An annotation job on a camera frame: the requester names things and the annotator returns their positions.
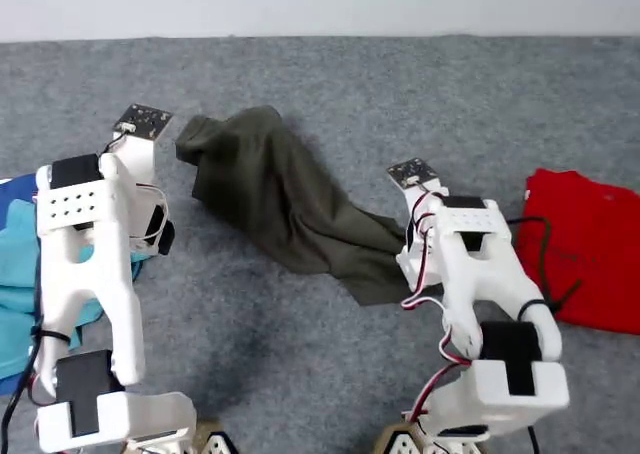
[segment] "carpet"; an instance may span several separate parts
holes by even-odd
[[[244,454],[369,452],[441,365],[439,313],[358,307],[334,279],[285,271],[209,215],[174,155],[190,116],[273,105],[354,203],[401,223],[384,169],[412,156],[507,216],[539,166],[640,189],[640,39],[52,42],[0,45],[0,61],[2,177],[97,152],[132,102],[176,113],[157,182],[177,238],[136,284],[148,366],[136,390],[185,392]],[[634,451],[640,337],[561,330],[571,407],[536,426],[542,452]],[[87,348],[110,338],[106,319],[85,329]],[[34,412],[20,404],[11,452],[38,452]],[[489,445],[531,452],[526,431]]]

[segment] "olive green cloth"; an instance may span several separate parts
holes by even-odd
[[[363,305],[410,294],[395,261],[404,231],[351,204],[272,107],[196,116],[176,155],[198,167],[193,197],[291,271],[328,272]]]

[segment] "red cloth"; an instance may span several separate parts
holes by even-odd
[[[596,329],[640,334],[640,196],[593,182],[575,171],[538,169],[527,180],[524,216],[552,226],[546,275],[553,299],[577,281],[582,286],[556,317]],[[544,224],[523,223],[516,251],[540,285]]]

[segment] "white wire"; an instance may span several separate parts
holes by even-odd
[[[167,221],[169,220],[169,203],[167,202],[167,196],[165,196],[164,192],[156,186],[150,186],[148,184],[137,184],[136,187],[138,189],[146,189],[148,191],[155,192],[158,194],[160,198],[160,205],[162,206],[162,210],[164,211],[164,217],[162,218],[162,222],[160,223],[160,227],[157,231],[152,232],[151,234],[145,234],[144,236],[130,236],[131,239],[136,240],[146,240],[151,239],[152,237],[159,236],[164,231],[165,226],[167,225]]]
[[[442,376],[442,373],[446,370],[451,369],[450,364],[447,364],[444,367],[441,367],[440,369],[438,369],[438,371],[431,376],[431,378],[427,381],[427,383],[424,385],[424,387],[422,388],[422,390],[420,391],[420,393],[418,394],[418,396],[416,397],[416,400],[413,402],[413,407],[411,408],[411,417],[413,417],[414,413],[416,412],[417,409],[419,409],[421,406],[419,406],[419,402],[420,399],[422,398],[422,396],[433,389],[433,385],[438,381],[438,379],[440,379],[440,376]],[[423,402],[423,406],[427,403],[427,399],[428,397],[424,400]]]
[[[437,300],[435,297],[420,296],[419,292],[416,292],[414,295],[407,297],[400,303],[400,307],[402,307],[403,309],[413,309],[415,307],[418,307],[420,304],[424,304],[425,302],[432,302],[433,304],[438,306],[442,311],[442,315],[444,316],[446,308],[444,307],[444,304],[442,304],[442,302]]]

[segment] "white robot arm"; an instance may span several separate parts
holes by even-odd
[[[404,305],[416,305],[426,299],[420,297],[425,287],[442,283],[446,340],[468,365],[458,380],[435,390],[426,386],[420,411],[409,419],[419,424],[427,452],[440,452],[437,446],[451,454],[476,452],[474,443],[568,406],[566,375],[557,362],[560,331],[516,256],[497,203],[450,196],[421,159],[388,172],[411,213],[407,244],[397,256],[414,293]],[[479,324],[476,300],[495,302],[516,322]]]
[[[166,254],[174,237],[164,194],[151,185],[153,144],[170,118],[132,105],[100,156],[56,161],[36,174],[41,344],[35,372],[55,398],[37,413],[45,452],[125,442],[128,452],[195,454],[196,412],[188,397],[125,391],[145,372],[130,255]],[[94,298],[111,322],[113,352],[69,355],[78,314]],[[224,440],[215,441],[219,449],[211,440],[206,452],[227,452]]]

